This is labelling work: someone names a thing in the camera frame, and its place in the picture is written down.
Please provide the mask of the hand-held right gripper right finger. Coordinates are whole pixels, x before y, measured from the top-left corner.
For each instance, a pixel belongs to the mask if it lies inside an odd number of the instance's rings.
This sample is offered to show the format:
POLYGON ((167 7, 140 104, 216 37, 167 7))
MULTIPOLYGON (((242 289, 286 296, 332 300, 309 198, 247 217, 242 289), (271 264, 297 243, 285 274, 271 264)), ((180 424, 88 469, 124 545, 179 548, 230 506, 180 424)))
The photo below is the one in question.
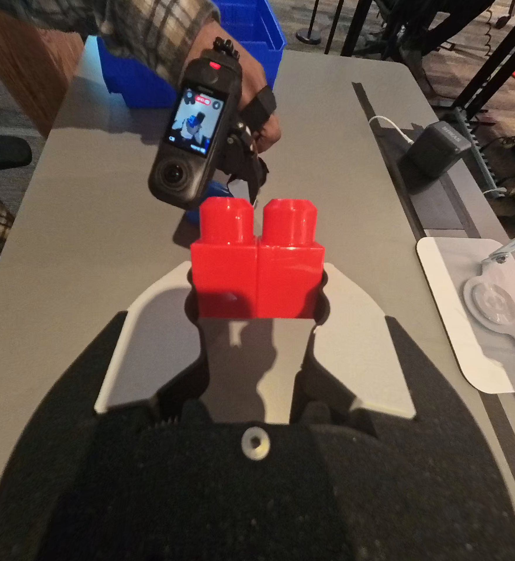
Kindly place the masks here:
POLYGON ((324 264, 315 318, 302 369, 307 396, 342 416, 415 417, 385 312, 331 263, 324 264))

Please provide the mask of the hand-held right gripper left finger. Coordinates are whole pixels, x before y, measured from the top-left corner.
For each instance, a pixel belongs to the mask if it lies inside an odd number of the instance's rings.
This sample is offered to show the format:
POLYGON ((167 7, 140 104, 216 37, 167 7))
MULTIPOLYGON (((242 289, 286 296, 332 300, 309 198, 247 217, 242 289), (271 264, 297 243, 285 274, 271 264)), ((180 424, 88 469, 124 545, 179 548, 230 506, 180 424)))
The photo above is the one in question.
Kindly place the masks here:
POLYGON ((127 308, 94 410, 148 406, 168 419, 210 382, 208 357, 190 305, 191 263, 183 262, 127 308))

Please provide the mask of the blue mega block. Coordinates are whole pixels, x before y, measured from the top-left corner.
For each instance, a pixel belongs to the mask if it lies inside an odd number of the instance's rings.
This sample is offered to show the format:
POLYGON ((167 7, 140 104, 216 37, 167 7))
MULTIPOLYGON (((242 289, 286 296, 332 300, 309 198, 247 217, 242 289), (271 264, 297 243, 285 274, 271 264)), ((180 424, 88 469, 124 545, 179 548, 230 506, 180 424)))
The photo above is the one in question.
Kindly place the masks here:
POLYGON ((232 198, 232 197, 233 197, 233 193, 231 193, 227 185, 224 185, 215 180, 211 180, 206 184, 206 187, 203 191, 203 195, 197 207, 195 209, 186 211, 184 213, 184 217, 189 224, 198 227, 200 224, 199 208, 205 200, 209 198, 232 198))

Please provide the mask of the red mega block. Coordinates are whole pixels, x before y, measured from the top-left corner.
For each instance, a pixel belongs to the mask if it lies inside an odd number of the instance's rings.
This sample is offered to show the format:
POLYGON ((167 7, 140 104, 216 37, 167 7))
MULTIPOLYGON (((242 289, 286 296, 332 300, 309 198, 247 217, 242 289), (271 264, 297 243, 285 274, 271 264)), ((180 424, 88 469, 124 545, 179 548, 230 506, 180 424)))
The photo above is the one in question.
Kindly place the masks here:
POLYGON ((200 318, 313 318, 325 250, 315 240, 311 201, 269 201, 260 236, 245 199, 208 198, 199 216, 200 236, 190 251, 200 318))

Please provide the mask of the blue divided plastic bin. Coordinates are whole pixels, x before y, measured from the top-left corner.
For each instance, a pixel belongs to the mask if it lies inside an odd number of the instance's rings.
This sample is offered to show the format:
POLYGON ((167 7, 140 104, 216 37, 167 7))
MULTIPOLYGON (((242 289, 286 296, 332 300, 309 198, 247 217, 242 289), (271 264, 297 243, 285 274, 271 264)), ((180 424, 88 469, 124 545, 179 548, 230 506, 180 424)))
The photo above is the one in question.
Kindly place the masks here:
MULTIPOLYGON (((274 88, 287 44, 268 1, 215 1, 223 28, 262 65, 268 86, 274 88)), ((101 74, 110 94, 121 95, 133 109, 162 109, 174 105, 177 92, 136 60, 111 54, 97 38, 101 74)))

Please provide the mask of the person's left hand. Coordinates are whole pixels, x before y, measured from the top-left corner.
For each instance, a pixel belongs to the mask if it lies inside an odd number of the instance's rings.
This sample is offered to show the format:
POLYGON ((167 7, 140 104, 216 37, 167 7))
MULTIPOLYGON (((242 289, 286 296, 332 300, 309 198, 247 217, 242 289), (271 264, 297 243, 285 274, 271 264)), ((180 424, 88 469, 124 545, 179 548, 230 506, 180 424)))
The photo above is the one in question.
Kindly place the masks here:
MULTIPOLYGON (((242 68, 242 92, 239 111, 244 110, 267 85, 266 75, 260 62, 240 47, 240 66, 242 68)), ((282 136, 279 119, 273 112, 268 121, 253 133, 255 148, 258 153, 264 153, 277 143, 282 136)))

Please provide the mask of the white pad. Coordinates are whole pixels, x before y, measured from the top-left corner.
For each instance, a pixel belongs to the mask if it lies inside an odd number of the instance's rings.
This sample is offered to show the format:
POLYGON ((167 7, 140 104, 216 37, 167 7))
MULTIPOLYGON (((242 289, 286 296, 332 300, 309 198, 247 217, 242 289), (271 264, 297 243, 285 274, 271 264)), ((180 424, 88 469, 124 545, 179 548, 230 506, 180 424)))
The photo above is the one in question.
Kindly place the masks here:
POLYGON ((479 274, 477 239, 424 237, 416 252, 464 378, 486 394, 515 393, 515 340, 482 326, 464 303, 464 283, 479 274))

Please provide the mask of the round black stand base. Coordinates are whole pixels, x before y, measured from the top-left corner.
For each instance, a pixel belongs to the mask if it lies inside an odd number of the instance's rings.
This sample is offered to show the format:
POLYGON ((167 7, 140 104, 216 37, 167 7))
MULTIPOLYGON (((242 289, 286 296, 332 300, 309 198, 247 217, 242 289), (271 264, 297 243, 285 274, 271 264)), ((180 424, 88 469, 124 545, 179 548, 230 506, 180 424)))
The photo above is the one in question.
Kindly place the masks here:
POLYGON ((318 46, 322 42, 321 33, 314 29, 319 2, 314 2, 308 27, 304 27, 295 33, 295 38, 303 44, 318 46))

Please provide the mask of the wooden pillar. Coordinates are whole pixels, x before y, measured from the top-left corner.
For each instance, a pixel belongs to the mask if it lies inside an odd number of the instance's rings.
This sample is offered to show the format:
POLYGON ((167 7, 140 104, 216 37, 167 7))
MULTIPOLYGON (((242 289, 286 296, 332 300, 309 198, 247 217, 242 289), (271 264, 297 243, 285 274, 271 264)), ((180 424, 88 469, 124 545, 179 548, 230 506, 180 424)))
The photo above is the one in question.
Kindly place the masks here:
POLYGON ((0 80, 43 138, 53 128, 84 46, 77 33, 37 28, 0 11, 0 80))

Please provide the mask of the dark grey power adapter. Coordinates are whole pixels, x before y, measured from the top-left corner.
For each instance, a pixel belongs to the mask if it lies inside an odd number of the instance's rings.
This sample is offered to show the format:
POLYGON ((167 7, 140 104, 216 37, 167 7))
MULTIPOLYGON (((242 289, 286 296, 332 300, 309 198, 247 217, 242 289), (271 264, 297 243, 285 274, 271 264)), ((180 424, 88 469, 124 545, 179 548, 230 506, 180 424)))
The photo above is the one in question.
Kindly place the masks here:
POLYGON ((402 159, 427 178, 438 179, 471 148, 471 141, 450 123, 438 121, 422 130, 409 145, 402 159))

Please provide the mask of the black tripod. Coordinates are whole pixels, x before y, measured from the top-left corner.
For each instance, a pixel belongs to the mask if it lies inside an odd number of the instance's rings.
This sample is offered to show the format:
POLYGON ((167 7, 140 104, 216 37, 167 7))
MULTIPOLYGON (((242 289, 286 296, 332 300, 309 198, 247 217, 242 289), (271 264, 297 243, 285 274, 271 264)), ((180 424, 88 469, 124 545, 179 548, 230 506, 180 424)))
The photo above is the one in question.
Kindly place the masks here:
MULTIPOLYGON (((397 58, 405 63, 406 55, 400 52, 403 47, 414 56, 414 67, 419 69, 425 56, 448 43, 492 4, 493 1, 358 1, 341 56, 380 54, 383 60, 397 58), (372 4, 377 4, 386 26, 377 39, 358 49, 372 4)), ((469 122, 514 74, 515 24, 470 82, 443 108, 459 113, 469 122)))

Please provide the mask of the toothed metal rail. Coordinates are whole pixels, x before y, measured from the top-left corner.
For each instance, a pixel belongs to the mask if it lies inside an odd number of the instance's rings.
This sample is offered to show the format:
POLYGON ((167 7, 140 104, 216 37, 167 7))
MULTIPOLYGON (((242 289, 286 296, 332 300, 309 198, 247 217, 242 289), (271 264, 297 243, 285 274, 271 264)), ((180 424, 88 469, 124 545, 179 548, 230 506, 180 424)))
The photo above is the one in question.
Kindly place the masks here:
POLYGON ((471 118, 467 117, 466 111, 464 109, 455 107, 452 109, 452 115, 459 125, 462 134, 467 137, 471 144, 471 155, 474 158, 479 172, 481 173, 485 187, 480 188, 483 195, 490 195, 492 198, 503 198, 507 195, 506 187, 500 187, 497 185, 495 180, 495 175, 492 172, 488 161, 484 155, 484 150, 482 145, 479 143, 476 137, 476 126, 478 121, 472 123, 471 118))

